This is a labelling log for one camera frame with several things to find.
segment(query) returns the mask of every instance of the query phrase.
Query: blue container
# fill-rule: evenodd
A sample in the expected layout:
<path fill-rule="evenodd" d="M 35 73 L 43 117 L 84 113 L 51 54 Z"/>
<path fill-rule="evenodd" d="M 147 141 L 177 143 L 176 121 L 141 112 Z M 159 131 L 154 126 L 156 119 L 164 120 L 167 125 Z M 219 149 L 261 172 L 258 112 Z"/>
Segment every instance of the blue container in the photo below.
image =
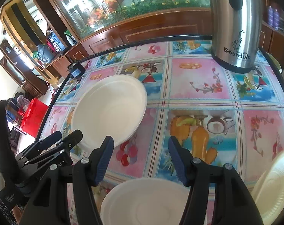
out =
<path fill-rule="evenodd" d="M 273 27 L 273 9 L 271 6 L 268 7 L 268 25 Z"/>
<path fill-rule="evenodd" d="M 66 48 L 54 32 L 52 33 L 52 39 L 56 42 L 56 44 L 62 51 Z"/>
<path fill-rule="evenodd" d="M 279 25 L 279 13 L 278 13 L 277 9 L 275 9 L 275 11 L 273 13 L 273 28 L 275 30 L 278 30 L 278 25 Z"/>

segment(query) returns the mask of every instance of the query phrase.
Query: white paper plate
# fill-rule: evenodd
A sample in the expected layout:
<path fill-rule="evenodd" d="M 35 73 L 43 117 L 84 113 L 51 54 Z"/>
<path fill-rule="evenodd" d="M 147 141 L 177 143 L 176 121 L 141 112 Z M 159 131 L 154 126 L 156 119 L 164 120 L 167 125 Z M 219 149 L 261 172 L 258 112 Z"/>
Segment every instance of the white paper plate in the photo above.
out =
<path fill-rule="evenodd" d="M 284 151 L 272 162 L 253 188 L 252 197 L 264 225 L 270 225 L 284 208 Z"/>
<path fill-rule="evenodd" d="M 71 129 L 82 131 L 78 144 L 86 151 L 101 146 L 110 135 L 114 146 L 128 140 L 137 130 L 147 105 L 144 85 L 127 75 L 104 78 L 93 85 L 77 104 Z"/>
<path fill-rule="evenodd" d="M 188 195 L 189 189 L 172 181 L 133 179 L 107 194 L 100 217 L 103 225 L 177 225 Z"/>

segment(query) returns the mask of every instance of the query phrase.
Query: blue gripper pad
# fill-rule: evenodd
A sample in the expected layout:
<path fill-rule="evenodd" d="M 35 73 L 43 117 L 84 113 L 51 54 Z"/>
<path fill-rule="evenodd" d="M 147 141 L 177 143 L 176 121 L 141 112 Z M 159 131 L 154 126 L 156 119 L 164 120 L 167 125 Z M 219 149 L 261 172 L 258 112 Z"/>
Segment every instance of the blue gripper pad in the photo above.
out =
<path fill-rule="evenodd" d="M 178 179 L 184 186 L 188 185 L 187 170 L 191 166 L 192 155 L 189 150 L 180 146 L 177 138 L 171 136 L 168 141 L 168 149 L 175 167 Z"/>
<path fill-rule="evenodd" d="M 105 137 L 100 148 L 94 149 L 90 154 L 94 183 L 97 185 L 104 178 L 109 161 L 114 150 L 114 140 L 111 136 Z"/>

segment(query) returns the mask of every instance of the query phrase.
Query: tablecloth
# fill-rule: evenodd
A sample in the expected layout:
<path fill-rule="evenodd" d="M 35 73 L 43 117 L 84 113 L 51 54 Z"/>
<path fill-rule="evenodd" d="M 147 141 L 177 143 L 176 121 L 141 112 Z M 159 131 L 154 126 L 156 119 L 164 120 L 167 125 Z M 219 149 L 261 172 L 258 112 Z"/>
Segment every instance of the tablecloth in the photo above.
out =
<path fill-rule="evenodd" d="M 211 57 L 210 40 L 135 46 L 82 65 L 85 74 L 66 83 L 41 139 L 56 130 L 63 137 L 71 133 L 72 114 L 81 96 L 105 77 L 131 75 L 144 84 L 148 96 L 138 130 L 114 149 L 104 181 L 93 189 L 98 206 L 115 185 L 130 179 L 157 177 L 180 183 L 167 141 L 175 135 L 184 148 L 192 151 L 191 139 L 193 133 L 200 134 L 195 132 L 200 122 L 209 136 L 203 160 L 217 166 L 231 163 L 250 191 L 284 149 L 284 93 L 260 51 L 255 68 L 247 74 L 219 66 Z M 71 155 L 76 162 L 89 153 L 75 146 Z M 71 224 L 77 224 L 72 185 L 68 187 L 68 202 Z M 208 224 L 213 207 L 214 186 L 210 188 Z"/>

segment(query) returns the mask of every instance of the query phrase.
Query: stack of paper plates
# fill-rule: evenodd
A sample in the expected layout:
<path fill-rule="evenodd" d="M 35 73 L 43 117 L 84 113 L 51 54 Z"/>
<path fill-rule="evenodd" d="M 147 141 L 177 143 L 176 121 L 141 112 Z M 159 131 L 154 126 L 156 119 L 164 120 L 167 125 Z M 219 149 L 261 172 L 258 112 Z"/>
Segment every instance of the stack of paper plates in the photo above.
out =
<path fill-rule="evenodd" d="M 282 151 L 259 178 L 252 197 L 264 225 L 270 225 L 284 208 L 284 151 Z"/>

